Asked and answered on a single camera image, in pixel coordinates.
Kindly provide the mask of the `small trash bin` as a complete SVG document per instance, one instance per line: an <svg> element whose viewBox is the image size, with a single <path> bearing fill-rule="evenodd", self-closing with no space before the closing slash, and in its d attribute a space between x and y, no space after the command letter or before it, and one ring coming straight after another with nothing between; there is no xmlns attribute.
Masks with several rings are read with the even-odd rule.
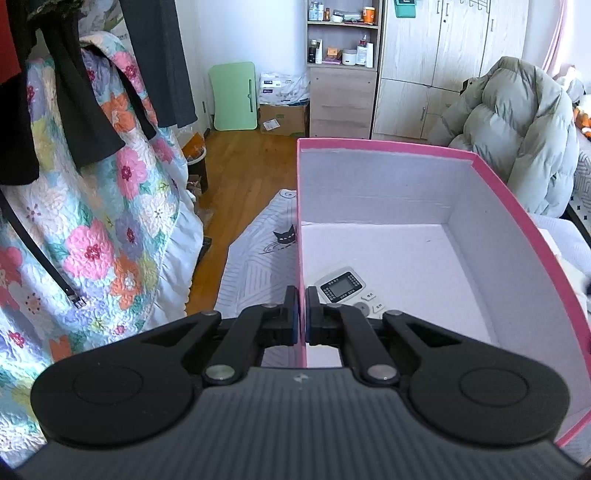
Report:
<svg viewBox="0 0 591 480"><path fill-rule="evenodd" d="M200 133L195 133L182 147L182 152L187 162L188 182L198 186L201 193L205 193L208 189L208 178L204 137Z"/></svg>

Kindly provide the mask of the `grey puffer jacket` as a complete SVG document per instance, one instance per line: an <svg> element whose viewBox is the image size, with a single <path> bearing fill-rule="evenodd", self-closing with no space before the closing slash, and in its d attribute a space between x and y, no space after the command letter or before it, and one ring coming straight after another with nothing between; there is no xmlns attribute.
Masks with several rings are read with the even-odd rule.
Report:
<svg viewBox="0 0 591 480"><path fill-rule="evenodd" d="M478 154L529 213L558 218L567 208L579 154L572 102L535 65L502 57L441 115L428 143Z"/></svg>

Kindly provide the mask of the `white TCL remote control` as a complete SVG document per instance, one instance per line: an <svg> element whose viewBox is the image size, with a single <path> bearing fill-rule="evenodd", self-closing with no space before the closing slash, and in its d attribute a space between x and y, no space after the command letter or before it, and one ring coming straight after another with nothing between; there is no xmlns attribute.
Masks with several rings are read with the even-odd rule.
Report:
<svg viewBox="0 0 591 480"><path fill-rule="evenodd" d="M315 287L322 303L353 306L366 318L379 318L386 310L377 291L349 266L318 278Z"/></svg>

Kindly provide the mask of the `cardboard box on floor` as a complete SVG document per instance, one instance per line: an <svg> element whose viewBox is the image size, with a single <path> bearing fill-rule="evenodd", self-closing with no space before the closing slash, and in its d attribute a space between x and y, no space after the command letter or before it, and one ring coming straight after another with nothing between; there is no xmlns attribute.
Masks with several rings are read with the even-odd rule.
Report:
<svg viewBox="0 0 591 480"><path fill-rule="evenodd" d="M308 136L308 104L260 105L259 130L263 134L301 138Z"/></svg>

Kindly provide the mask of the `floral quilt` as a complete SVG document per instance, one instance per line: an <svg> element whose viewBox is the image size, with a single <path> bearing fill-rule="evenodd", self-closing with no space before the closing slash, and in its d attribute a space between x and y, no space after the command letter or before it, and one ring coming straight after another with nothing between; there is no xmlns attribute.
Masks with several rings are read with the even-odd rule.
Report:
<svg viewBox="0 0 591 480"><path fill-rule="evenodd" d="M47 256L54 280L13 227L1 226L1 457L23 463L45 442L29 395L52 363L171 322L185 313L204 226L186 188L187 162L155 117L132 53L114 35L82 40L95 98L122 140L77 168L58 111L55 65L27 67L40 175L5 196Z"/></svg>

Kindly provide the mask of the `teal hanging organizer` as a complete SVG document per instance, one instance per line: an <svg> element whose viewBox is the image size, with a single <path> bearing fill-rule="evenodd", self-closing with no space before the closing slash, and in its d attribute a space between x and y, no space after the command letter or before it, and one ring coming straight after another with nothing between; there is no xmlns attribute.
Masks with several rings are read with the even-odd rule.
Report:
<svg viewBox="0 0 591 480"><path fill-rule="evenodd" d="M398 18L415 18L416 9L416 0L394 0L394 11Z"/></svg>

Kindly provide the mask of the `light wood wardrobe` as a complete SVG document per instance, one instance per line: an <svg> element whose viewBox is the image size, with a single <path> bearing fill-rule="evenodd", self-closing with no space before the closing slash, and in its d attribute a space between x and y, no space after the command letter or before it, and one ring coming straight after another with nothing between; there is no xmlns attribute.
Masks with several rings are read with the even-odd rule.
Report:
<svg viewBox="0 0 591 480"><path fill-rule="evenodd" d="M523 55L528 1L417 1L415 18L386 5L372 137L425 141L464 83Z"/></svg>

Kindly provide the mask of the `orange bottle on shelf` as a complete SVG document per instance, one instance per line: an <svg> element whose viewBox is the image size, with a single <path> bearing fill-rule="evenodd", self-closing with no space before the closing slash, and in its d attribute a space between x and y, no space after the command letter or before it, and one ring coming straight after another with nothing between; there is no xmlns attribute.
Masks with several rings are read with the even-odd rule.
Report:
<svg viewBox="0 0 591 480"><path fill-rule="evenodd" d="M376 9L372 6L363 7L363 23L373 25L375 22Z"/></svg>

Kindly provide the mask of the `wooden open shelf unit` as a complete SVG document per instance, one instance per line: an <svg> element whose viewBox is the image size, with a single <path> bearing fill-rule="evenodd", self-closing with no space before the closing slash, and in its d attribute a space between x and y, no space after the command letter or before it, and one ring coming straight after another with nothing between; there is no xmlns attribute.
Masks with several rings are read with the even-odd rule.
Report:
<svg viewBox="0 0 591 480"><path fill-rule="evenodd" d="M376 9L373 25L363 7ZM377 96L383 1L305 1L308 131L311 137L367 139ZM356 66L342 64L342 50L356 49Z"/></svg>

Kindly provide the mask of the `hanging dark clothes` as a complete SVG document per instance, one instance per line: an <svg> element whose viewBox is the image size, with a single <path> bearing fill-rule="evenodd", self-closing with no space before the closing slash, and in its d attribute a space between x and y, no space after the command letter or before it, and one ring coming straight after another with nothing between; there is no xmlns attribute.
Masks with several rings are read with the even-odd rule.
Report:
<svg viewBox="0 0 591 480"><path fill-rule="evenodd" d="M56 76L59 113L78 168L118 152L123 140L98 105L82 59L79 1L4 1L1 4L1 182L38 179L40 156L30 123L26 60L43 35ZM124 1L123 18L157 123L184 127L197 121L172 1Z"/></svg>

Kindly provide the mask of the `pink curtain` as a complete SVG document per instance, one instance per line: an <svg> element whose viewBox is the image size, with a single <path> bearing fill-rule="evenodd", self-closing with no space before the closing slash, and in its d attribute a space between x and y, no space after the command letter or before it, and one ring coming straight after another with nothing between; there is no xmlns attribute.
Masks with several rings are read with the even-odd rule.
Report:
<svg viewBox="0 0 591 480"><path fill-rule="evenodd" d="M568 0L559 1L558 17L554 26L554 30L551 36L547 52L542 63L542 69L551 76L554 75L554 72L558 65L562 33L568 16L568 5Z"/></svg>

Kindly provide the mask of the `green folding table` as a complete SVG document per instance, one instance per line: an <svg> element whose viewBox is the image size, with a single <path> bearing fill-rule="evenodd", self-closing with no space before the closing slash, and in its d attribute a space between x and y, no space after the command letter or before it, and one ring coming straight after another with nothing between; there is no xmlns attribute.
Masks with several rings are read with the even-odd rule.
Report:
<svg viewBox="0 0 591 480"><path fill-rule="evenodd" d="M256 130L256 68L252 62L214 65L209 69L217 131Z"/></svg>

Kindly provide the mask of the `pink storage box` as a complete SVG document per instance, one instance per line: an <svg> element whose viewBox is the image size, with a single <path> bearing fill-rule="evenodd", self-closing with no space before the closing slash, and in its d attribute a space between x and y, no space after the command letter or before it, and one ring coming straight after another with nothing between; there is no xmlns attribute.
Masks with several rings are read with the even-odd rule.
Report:
<svg viewBox="0 0 591 480"><path fill-rule="evenodd" d="M590 327L555 252L476 154L351 139L297 143L298 284L339 270L388 310L530 357L570 391L558 445L590 458Z"/></svg>

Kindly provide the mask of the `white jar on shelf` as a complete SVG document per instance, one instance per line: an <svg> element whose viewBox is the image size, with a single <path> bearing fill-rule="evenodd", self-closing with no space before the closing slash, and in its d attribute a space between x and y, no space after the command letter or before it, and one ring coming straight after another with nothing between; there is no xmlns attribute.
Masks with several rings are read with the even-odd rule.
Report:
<svg viewBox="0 0 591 480"><path fill-rule="evenodd" d="M346 66L356 66L356 49L342 50L342 64Z"/></svg>

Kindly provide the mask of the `white printed packages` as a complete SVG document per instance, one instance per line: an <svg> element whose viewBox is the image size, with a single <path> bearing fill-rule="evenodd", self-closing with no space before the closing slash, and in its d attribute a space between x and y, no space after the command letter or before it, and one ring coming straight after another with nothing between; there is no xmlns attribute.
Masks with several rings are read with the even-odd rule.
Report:
<svg viewBox="0 0 591 480"><path fill-rule="evenodd" d="M286 75L261 73L259 76L259 105L290 106L310 99L308 74Z"/></svg>

